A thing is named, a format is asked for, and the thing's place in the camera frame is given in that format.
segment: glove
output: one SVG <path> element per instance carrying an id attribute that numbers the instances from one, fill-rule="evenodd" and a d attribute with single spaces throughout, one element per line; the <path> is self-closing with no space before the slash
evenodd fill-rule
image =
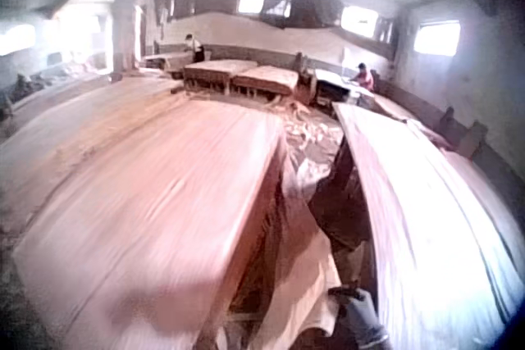
<path id="1" fill-rule="evenodd" d="M 354 333 L 359 348 L 370 348 L 388 339 L 388 333 L 377 319 L 368 291 L 335 288 L 329 294 L 345 309 L 344 324 Z"/>

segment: concrete pillar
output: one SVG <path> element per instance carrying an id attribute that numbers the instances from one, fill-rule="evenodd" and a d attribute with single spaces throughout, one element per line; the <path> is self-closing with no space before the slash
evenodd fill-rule
<path id="1" fill-rule="evenodd" d="M 113 73 L 135 68 L 135 0 L 113 3 Z"/>

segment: person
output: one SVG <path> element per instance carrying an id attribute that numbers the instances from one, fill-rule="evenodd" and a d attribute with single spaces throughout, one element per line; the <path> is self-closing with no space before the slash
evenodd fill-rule
<path id="1" fill-rule="evenodd" d="M 186 44 L 185 51 L 193 51 L 195 63 L 204 61 L 204 47 L 199 41 L 197 41 L 194 38 L 192 34 L 186 35 L 185 44 Z"/>
<path id="2" fill-rule="evenodd" d="M 359 349 L 392 350 L 388 332 L 379 323 L 368 291 L 342 286 L 330 289 L 328 295 L 344 309 L 342 323 L 354 334 Z"/>
<path id="3" fill-rule="evenodd" d="M 359 74 L 357 74 L 352 81 L 355 81 L 363 88 L 368 89 L 370 92 L 374 91 L 374 77 L 372 73 L 367 69 L 367 65 L 359 63 Z"/>

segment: wooden table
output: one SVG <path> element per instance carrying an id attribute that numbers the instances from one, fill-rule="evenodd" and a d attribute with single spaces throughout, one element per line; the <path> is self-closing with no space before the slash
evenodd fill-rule
<path id="1" fill-rule="evenodd" d="M 367 100 L 373 100 L 374 94 L 368 89 L 365 89 L 355 82 L 345 82 L 340 75 L 328 70 L 315 69 L 315 77 L 317 79 L 317 95 L 319 94 L 320 86 L 324 85 L 324 90 L 328 90 L 328 95 L 332 101 L 344 101 L 347 96 L 359 99 L 361 97 Z"/>
<path id="2" fill-rule="evenodd" d="M 74 349 L 212 334 L 261 234 L 281 139 L 273 115 L 188 102 L 84 164 L 14 253 L 50 334 Z"/>
<path id="3" fill-rule="evenodd" d="M 184 66 L 194 62 L 194 54 L 188 52 L 167 52 L 148 55 L 143 58 L 146 67 L 163 69 L 166 72 L 181 72 Z"/>
<path id="4" fill-rule="evenodd" d="M 491 218 L 417 128 L 334 107 L 367 201 L 378 315 L 393 347 L 490 345 L 525 291 Z"/>

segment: dark cloth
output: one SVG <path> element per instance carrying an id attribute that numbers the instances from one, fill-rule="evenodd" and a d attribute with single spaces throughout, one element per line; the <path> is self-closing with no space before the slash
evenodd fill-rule
<path id="1" fill-rule="evenodd" d="M 204 61 L 204 47 L 201 47 L 197 51 L 195 51 L 194 54 L 194 62 L 199 63 L 201 61 Z"/>

